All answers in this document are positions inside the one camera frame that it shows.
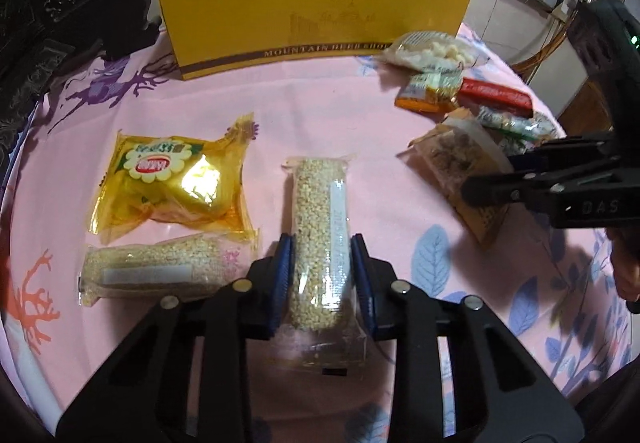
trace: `pink tablecloth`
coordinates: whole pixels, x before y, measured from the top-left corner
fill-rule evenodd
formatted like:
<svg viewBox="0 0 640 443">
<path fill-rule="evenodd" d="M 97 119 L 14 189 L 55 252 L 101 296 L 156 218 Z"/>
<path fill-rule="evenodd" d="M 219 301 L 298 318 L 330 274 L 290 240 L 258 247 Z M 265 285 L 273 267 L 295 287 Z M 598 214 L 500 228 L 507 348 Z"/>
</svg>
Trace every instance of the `pink tablecloth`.
<svg viewBox="0 0 640 443">
<path fill-rule="evenodd" d="M 479 43 L 465 27 L 461 35 Z M 50 428 L 149 307 L 116 300 L 78 306 L 77 273 L 92 241 L 86 214 L 116 131 L 216 139 L 247 112 L 255 113 L 259 133 L 244 190 L 265 248 L 289 224 L 282 162 L 354 155 L 351 232 L 362 232 L 372 256 L 391 261 L 399 277 L 434 297 L 483 297 L 573 399 L 628 362 L 629 316 L 616 297 L 603 232 L 553 230 L 513 206 L 497 244 L 481 251 L 426 182 L 419 160 L 401 154 L 434 122 L 394 107 L 397 75 L 376 71 L 368 58 L 329 58 L 181 82 L 173 61 L 165 34 L 131 58 L 96 60 L 52 92 L 50 112 L 22 153 L 5 328 L 28 394 L 47 398 L 35 407 Z M 467 74 L 528 90 L 495 55 Z M 535 106 L 548 112 L 538 99 Z M 148 224 L 124 241 L 158 241 L 167 232 Z M 266 365 L 266 354 L 264 344 L 250 345 L 258 441 L 385 440 L 391 348 L 373 347 L 364 375 L 347 378 L 282 371 Z M 450 432 L 446 359 L 443 368 Z"/>
</svg>

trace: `white label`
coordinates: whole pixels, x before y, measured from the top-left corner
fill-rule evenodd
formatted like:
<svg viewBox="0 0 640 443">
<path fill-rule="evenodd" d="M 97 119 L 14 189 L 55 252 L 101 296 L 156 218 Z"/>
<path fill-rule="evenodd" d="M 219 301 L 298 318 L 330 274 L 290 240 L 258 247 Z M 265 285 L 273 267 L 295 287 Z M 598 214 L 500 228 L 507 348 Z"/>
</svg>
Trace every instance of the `white label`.
<svg viewBox="0 0 640 443">
<path fill-rule="evenodd" d="M 140 266 L 105 268 L 102 284 L 177 284 L 191 282 L 191 266 Z"/>
<path fill-rule="evenodd" d="M 347 190 L 344 181 L 333 181 L 331 199 L 331 278 L 335 294 L 342 297 L 349 276 L 349 232 L 347 229 Z"/>
</svg>

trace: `yellow snack package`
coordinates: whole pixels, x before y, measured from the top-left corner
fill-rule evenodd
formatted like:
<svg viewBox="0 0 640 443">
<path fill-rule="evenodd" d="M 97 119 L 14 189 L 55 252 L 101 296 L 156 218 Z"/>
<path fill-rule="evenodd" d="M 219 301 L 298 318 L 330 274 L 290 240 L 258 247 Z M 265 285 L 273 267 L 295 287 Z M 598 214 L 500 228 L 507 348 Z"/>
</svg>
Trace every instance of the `yellow snack package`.
<svg viewBox="0 0 640 443">
<path fill-rule="evenodd" d="M 241 175 L 254 128 L 249 114 L 217 141 L 118 133 L 89 231 L 104 244 L 147 219 L 196 230 L 253 232 Z"/>
</svg>

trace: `yellow gift box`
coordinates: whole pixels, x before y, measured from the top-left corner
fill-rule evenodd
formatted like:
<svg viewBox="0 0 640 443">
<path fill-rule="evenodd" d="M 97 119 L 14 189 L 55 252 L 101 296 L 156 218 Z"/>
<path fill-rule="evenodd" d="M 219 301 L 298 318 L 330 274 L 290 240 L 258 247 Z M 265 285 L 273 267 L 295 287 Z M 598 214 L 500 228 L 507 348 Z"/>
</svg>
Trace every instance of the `yellow gift box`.
<svg viewBox="0 0 640 443">
<path fill-rule="evenodd" d="M 276 60 L 370 55 L 414 30 L 455 35 L 469 0 L 160 0 L 183 79 Z"/>
</svg>

